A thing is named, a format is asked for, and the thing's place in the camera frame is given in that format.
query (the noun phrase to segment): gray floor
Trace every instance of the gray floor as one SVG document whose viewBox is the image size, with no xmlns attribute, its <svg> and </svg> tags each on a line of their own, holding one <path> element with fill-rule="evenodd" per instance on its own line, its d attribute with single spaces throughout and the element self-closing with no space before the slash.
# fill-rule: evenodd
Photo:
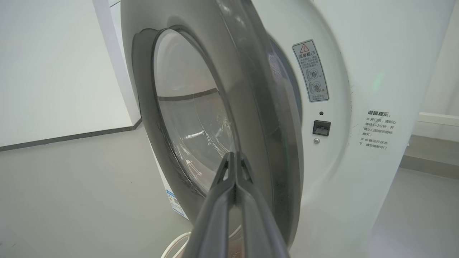
<svg viewBox="0 0 459 258">
<path fill-rule="evenodd" d="M 0 152 L 0 258 L 156 258 L 191 228 L 142 125 Z"/>
<path fill-rule="evenodd" d="M 400 169 L 369 257 L 457 257 L 457 218 L 459 181 Z M 142 125 L 0 152 L 0 258 L 158 258 L 191 229 L 170 207 Z"/>
</svg>

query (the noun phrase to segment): door glass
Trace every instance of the door glass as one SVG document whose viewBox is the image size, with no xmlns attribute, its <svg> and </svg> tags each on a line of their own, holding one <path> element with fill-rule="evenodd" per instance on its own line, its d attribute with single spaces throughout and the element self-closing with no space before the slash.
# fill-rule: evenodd
<svg viewBox="0 0 459 258">
<path fill-rule="evenodd" d="M 158 37 L 153 67 L 159 107 L 176 157 L 207 193 L 223 155 L 234 151 L 213 76 L 196 48 L 171 29 Z"/>
</svg>

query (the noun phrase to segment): white surface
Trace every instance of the white surface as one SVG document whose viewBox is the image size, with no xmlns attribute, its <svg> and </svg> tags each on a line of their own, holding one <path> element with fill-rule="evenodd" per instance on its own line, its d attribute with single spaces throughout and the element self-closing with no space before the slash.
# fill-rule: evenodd
<svg viewBox="0 0 459 258">
<path fill-rule="evenodd" d="M 432 114 L 419 112 L 418 121 L 426 123 L 437 123 L 451 126 L 459 126 L 459 116 Z"/>
<path fill-rule="evenodd" d="M 293 258 L 367 256 L 371 228 L 418 117 L 454 2 L 254 1 L 296 73 L 303 100 L 306 167 Z M 345 75 L 335 74 L 342 63 L 334 38 L 349 86 Z M 329 101 L 309 103 L 304 92 L 291 46 L 309 39 L 324 66 Z M 389 150 L 359 146 L 368 110 L 388 112 L 397 121 Z M 332 124 L 318 145 L 311 134 L 316 119 Z"/>
<path fill-rule="evenodd" d="M 171 29 L 158 37 L 153 67 L 159 97 L 192 95 L 217 87 L 199 52 Z"/>
<path fill-rule="evenodd" d="M 191 231 L 143 126 L 0 152 L 0 257 L 159 258 Z"/>
<path fill-rule="evenodd" d="M 140 119 L 140 112 L 137 105 L 137 97 L 134 95 L 131 80 L 129 79 L 123 44 L 119 41 L 121 35 L 118 33 L 121 33 L 121 16 L 116 15 L 116 18 L 112 17 L 113 11 L 110 9 L 107 0 L 93 0 L 93 3 L 121 95 L 123 96 L 131 123 L 135 124 Z M 116 4 L 114 7 L 119 8 L 120 4 Z"/>
<path fill-rule="evenodd" d="M 373 227 L 369 258 L 457 258 L 459 181 L 400 168 Z"/>
<path fill-rule="evenodd" d="M 459 1 L 444 38 L 421 111 L 459 116 Z M 459 141 L 459 127 L 417 122 L 414 135 Z"/>
<path fill-rule="evenodd" d="M 132 126 L 91 0 L 0 3 L 0 146 Z"/>
</svg>

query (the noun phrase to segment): white front panel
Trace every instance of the white front panel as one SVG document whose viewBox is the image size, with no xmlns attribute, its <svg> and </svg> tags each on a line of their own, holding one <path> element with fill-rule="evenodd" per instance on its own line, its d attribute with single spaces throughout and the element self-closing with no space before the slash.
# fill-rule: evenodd
<svg viewBox="0 0 459 258">
<path fill-rule="evenodd" d="M 369 233 L 417 119 L 454 2 L 254 1 L 287 55 L 302 97 L 305 174 L 292 257 L 366 257 Z M 308 101 L 291 50 L 309 39 L 319 51 L 329 101 Z M 386 128 L 377 128 L 371 118 Z M 312 134 L 314 120 L 331 122 L 328 137 Z M 365 128 L 373 135 L 363 135 Z M 321 142 L 314 144 L 314 138 Z"/>
</svg>

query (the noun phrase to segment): gray sticker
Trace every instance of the gray sticker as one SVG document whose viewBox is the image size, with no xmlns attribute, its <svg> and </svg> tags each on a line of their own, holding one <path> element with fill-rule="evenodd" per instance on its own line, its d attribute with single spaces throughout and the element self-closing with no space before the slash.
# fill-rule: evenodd
<svg viewBox="0 0 459 258">
<path fill-rule="evenodd" d="M 303 73 L 309 101 L 327 101 L 329 99 L 327 83 L 313 40 L 293 45 L 292 48 Z"/>
</svg>

